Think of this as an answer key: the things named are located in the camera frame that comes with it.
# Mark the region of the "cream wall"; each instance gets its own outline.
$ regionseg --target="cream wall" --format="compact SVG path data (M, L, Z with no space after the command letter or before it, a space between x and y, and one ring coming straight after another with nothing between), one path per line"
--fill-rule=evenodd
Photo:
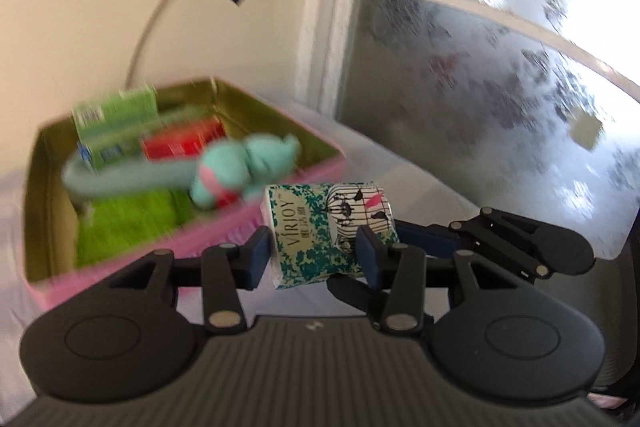
M41 123L118 89L158 0L0 0L0 171L26 165ZM216 74L289 89L303 0L172 0L136 84Z

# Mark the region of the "red box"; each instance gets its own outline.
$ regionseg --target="red box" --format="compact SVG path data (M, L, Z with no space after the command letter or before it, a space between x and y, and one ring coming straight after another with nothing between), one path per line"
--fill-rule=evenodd
M165 129L142 140L145 156L153 160L199 156L207 143L225 137L217 118Z

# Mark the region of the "pink storage bin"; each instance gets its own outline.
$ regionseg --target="pink storage bin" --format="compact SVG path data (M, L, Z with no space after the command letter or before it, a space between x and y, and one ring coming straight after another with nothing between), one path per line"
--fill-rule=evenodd
M335 152L329 158L322 159L309 168L297 172L287 182L340 181L345 167L345 157L337 145L319 136L318 133L296 118L282 113L270 104L226 82L214 80L212 83L210 80L200 80L158 89L159 100L167 92L171 94L171 90L175 90L177 87L194 86L196 90L202 90L203 83L207 82L214 86L216 100L218 97L226 97L225 100L240 105L245 103L249 106L248 110L254 111L254 114L257 111L263 113L267 128L255 130L273 132L273 127L275 127L281 133L285 130L286 132L293 130L299 138L302 137L302 156L305 155L305 143L321 143L324 149L331 149ZM263 224L260 212L261 200L258 199L250 203L238 202L217 212L215 218L210 221L191 223L170 237L162 238L93 266L70 269L68 262L59 259L63 257L60 252L68 253L70 248L68 232L61 232L61 230L65 230L66 225L73 222L70 212L75 215L63 188L61 193L62 182L60 182L60 167L64 163L60 156L63 156L65 152L70 153L69 139L68 136L65 136L70 131L69 123L71 126L73 125L70 119L66 118L45 126L39 132L31 157L25 196L23 276L43 309L55 307L151 250L169 248L178 258L192 257L198 255L205 248L218 243L244 243L256 228ZM71 140L71 145L75 147L75 140ZM44 197L39 197L40 190L44 191ZM37 233L43 233L46 236L43 241L32 237ZM46 263L43 263L43 257L47 257L48 267L45 266Z

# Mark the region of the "electrical cable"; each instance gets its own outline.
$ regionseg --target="electrical cable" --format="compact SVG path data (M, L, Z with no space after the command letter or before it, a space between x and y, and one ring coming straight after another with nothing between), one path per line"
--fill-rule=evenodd
M142 55L142 50L144 49L146 42L149 38L149 35L153 28L155 27L158 19L162 15L162 12L169 4L170 0L159 0L158 5L154 9L153 13L149 17L149 20L146 22L145 28L142 30L142 34L136 43L136 47L131 55L131 60L129 62L129 70L127 70L127 76L124 82L124 89L131 89L134 83L134 74L136 73L136 68L138 66L138 62L140 61L140 56Z

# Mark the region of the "table surface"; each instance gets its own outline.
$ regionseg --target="table surface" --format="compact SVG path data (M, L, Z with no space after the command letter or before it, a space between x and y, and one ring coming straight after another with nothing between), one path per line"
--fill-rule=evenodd
M420 225L447 225L475 216L478 208L434 176L368 138L328 120L294 102L273 100L326 137L333 139L347 158L344 181L375 181L384 187L394 217ZM20 279L22 257L23 172L0 178L0 423L7 422L33 399L33 391L20 367L18 344L24 328L40 313L28 288ZM324 283L275 290L268 274L252 292L240 299L249 321L255 315L355 315L353 308L337 301ZM428 290L425 309L442 315L448 309L445 290ZM192 322L202 322L198 292L181 295L178 311Z

